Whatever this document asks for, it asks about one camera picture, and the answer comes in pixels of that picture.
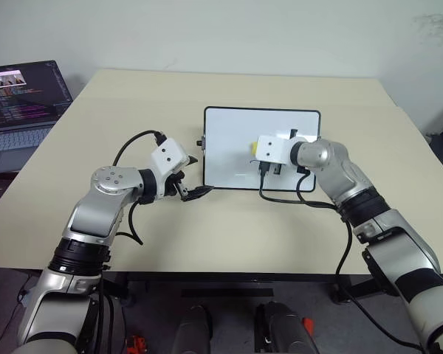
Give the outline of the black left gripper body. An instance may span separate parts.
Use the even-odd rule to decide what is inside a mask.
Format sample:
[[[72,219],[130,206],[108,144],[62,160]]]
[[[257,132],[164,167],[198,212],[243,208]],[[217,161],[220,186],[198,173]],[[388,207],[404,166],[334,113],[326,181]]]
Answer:
[[[188,198],[188,189],[182,183],[185,174],[182,170],[173,172],[169,171],[156,171],[156,183],[157,193],[156,199],[160,200],[166,197],[179,195],[180,198],[185,201]]]

